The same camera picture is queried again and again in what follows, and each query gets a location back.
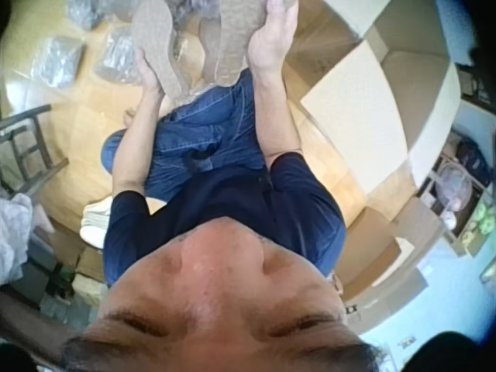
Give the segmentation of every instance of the nose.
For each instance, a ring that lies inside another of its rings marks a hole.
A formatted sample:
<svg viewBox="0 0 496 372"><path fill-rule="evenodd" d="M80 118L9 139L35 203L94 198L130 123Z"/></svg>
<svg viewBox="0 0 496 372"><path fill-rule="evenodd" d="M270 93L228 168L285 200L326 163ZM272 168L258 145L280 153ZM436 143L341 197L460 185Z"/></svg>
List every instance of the nose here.
<svg viewBox="0 0 496 372"><path fill-rule="evenodd" d="M219 220L195 230L180 251L178 280L198 319L226 320L266 280L264 246L248 228Z"/></svg>

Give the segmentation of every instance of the finger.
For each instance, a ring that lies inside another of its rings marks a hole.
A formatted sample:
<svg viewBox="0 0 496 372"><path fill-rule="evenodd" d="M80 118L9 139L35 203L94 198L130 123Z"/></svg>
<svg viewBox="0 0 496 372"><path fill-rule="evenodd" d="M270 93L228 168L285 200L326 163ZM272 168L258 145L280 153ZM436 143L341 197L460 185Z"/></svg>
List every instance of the finger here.
<svg viewBox="0 0 496 372"><path fill-rule="evenodd" d="M282 27L286 22L283 0L267 0L267 27Z"/></svg>
<svg viewBox="0 0 496 372"><path fill-rule="evenodd" d="M286 30L294 35L298 27L298 12L300 9L299 1L296 2L286 12Z"/></svg>
<svg viewBox="0 0 496 372"><path fill-rule="evenodd" d="M138 47L134 47L134 59L136 60L136 64L140 65L144 62L145 60L145 51Z"/></svg>

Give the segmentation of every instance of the blue jeans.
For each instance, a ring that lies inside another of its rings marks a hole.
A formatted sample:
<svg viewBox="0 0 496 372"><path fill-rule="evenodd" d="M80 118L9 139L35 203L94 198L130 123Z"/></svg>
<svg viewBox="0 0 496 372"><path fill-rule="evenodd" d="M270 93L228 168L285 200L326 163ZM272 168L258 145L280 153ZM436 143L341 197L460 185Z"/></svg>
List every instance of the blue jeans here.
<svg viewBox="0 0 496 372"><path fill-rule="evenodd" d="M125 132L112 134L103 146L102 164L109 173ZM194 174L227 165L265 168L248 70L235 86L213 88L158 122L146 196L169 202Z"/></svg>

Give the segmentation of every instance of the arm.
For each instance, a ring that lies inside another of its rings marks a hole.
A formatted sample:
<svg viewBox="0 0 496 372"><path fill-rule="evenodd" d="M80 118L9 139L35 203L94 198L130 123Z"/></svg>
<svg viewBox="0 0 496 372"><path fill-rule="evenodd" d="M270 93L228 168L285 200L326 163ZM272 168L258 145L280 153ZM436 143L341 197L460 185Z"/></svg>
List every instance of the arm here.
<svg viewBox="0 0 496 372"><path fill-rule="evenodd" d="M288 106L282 79L298 24L298 2L286 11L283 0L267 2L267 22L257 31L249 47L253 75L257 138L267 166L282 154L301 153L301 141Z"/></svg>
<svg viewBox="0 0 496 372"><path fill-rule="evenodd" d="M123 191L144 195L144 184L150 171L155 129L164 91L148 66L142 50L136 51L136 65L143 81L143 96L133 124L126 131L115 155L112 170L113 196Z"/></svg>

